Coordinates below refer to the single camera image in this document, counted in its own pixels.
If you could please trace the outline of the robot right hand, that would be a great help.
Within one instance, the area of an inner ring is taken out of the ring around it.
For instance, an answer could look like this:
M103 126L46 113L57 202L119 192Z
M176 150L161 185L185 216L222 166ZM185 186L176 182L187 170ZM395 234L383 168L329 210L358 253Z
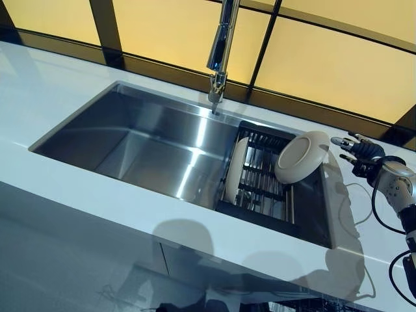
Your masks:
M359 133L348 132L348 135L355 140L333 136L330 141L350 154L339 156L353 166L352 173L357 177L367 178L375 171L378 159L385 157L385 151L380 145Z

